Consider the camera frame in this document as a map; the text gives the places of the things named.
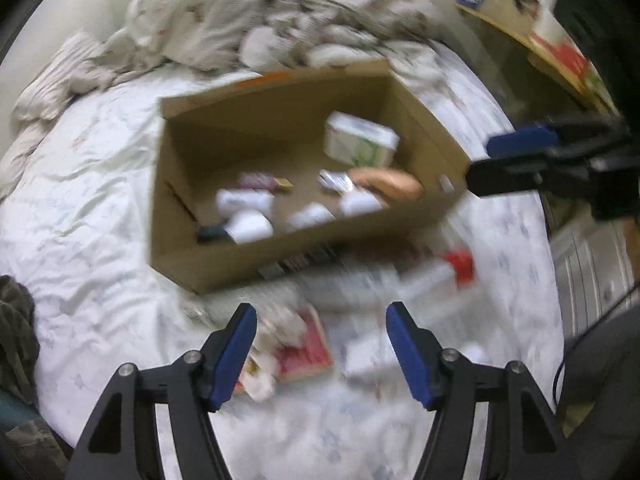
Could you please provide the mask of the white cylindrical can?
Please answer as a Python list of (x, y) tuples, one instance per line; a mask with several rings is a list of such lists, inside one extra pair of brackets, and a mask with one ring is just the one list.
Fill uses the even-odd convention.
[(422, 260), (399, 275), (397, 298), (409, 302), (425, 296), (448, 298), (475, 278), (474, 259), (466, 249), (453, 249)]

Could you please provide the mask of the brown wooden comb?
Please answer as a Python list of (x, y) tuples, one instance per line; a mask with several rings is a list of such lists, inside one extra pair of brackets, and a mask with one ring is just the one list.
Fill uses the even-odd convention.
[(347, 175), (360, 188), (368, 188), (391, 200), (417, 200), (424, 192), (417, 178), (394, 168), (352, 168)]

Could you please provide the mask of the white tissue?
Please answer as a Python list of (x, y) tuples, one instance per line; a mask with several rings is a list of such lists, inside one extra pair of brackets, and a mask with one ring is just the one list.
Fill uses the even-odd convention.
[(258, 315), (257, 332), (239, 379), (253, 401), (264, 402), (274, 395), (280, 374), (277, 353), (284, 348), (300, 348), (306, 330), (302, 316), (289, 308)]

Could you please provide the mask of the red cigarette carton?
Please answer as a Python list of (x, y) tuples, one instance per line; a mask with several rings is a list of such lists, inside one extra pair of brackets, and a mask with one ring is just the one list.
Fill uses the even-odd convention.
[[(277, 357), (280, 363), (280, 374), (277, 382), (295, 382), (326, 372), (333, 366), (333, 358), (326, 341), (326, 331), (316, 310), (307, 304), (299, 313), (306, 323), (306, 334), (300, 348), (284, 348)], [(236, 382), (234, 393), (246, 393), (240, 382)]]

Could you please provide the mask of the white red cigarette pack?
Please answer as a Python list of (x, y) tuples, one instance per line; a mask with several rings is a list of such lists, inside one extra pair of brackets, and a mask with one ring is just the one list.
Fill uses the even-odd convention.
[(377, 382), (399, 372), (398, 361), (382, 330), (349, 341), (344, 348), (342, 373), (348, 379)]

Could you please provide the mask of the wooden side shelf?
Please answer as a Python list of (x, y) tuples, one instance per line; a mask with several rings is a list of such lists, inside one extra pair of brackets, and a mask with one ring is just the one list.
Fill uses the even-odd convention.
[(600, 113), (618, 114), (610, 98), (601, 96), (588, 87), (587, 61), (578, 60), (578, 54), (575, 53), (575, 63), (570, 64), (570, 60), (563, 61), (558, 55), (563, 48), (568, 52), (566, 44), (550, 48), (536, 41), (533, 33), (534, 18), (527, 11), (519, 11), (513, 0), (485, 0), (478, 9), (457, 3), (456, 8), (462, 15), (477, 18), (522, 46), (527, 51), (529, 64), (562, 87), (580, 104)]

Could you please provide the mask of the camouflage clothing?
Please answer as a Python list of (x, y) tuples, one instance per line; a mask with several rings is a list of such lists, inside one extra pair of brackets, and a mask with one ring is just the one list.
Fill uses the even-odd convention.
[(26, 404), (35, 405), (40, 344), (34, 327), (34, 300), (15, 278), (2, 275), (0, 308), (1, 388)]

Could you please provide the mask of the white green medicine box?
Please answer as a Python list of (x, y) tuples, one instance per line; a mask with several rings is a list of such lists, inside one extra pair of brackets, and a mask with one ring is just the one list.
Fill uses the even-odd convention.
[(399, 141), (393, 129), (341, 112), (324, 123), (326, 156), (352, 167), (389, 167)]

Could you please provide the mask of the white cap bottle right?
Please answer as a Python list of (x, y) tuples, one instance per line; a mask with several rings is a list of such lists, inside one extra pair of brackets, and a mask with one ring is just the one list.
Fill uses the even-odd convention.
[(344, 218), (370, 214), (381, 210), (385, 205), (368, 191), (354, 191), (344, 194), (338, 201), (337, 210)]

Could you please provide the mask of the white bottle in box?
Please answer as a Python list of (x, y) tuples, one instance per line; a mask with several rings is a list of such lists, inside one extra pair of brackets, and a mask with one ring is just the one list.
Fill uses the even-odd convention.
[(241, 211), (254, 210), (270, 218), (274, 195), (266, 190), (247, 188), (222, 188), (216, 193), (215, 205), (221, 218), (230, 219)]

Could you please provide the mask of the brown cardboard box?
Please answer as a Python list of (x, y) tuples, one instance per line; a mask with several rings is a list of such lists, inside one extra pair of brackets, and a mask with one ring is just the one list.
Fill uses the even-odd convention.
[[(204, 295), (258, 278), (270, 264), (322, 246), (406, 235), (437, 222), (464, 194), (469, 157), (435, 116), (396, 79), (383, 61), (344, 68), (303, 68), (227, 84), (160, 103), (160, 137), (152, 200), (150, 263), (189, 292)], [(335, 217), (291, 232), (286, 222), (311, 203), (335, 209), (321, 170), (340, 164), (323, 149), (324, 123), (333, 112), (393, 129), (400, 141), (393, 164), (412, 174), (424, 192), (389, 202), (372, 214)], [(221, 222), (215, 197), (244, 172), (292, 182), (274, 200), (273, 236), (251, 243), (201, 243), (202, 226)]]

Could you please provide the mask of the crumpled checkered blanket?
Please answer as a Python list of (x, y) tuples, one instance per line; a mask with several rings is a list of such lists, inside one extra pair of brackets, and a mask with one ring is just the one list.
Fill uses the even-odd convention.
[(374, 53), (387, 40), (424, 42), (441, 28), (432, 0), (132, 0), (92, 59), (116, 81), (165, 62), (265, 73), (310, 65), (322, 44)]

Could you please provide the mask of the striped pillow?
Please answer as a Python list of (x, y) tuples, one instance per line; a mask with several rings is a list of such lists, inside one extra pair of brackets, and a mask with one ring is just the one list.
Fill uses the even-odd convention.
[(101, 48), (96, 38), (81, 30), (65, 40), (18, 97), (11, 114), (17, 137), (1, 159), (2, 198), (7, 198), (20, 183), (30, 156), (73, 97), (104, 90), (113, 81), (110, 70), (96, 65)]

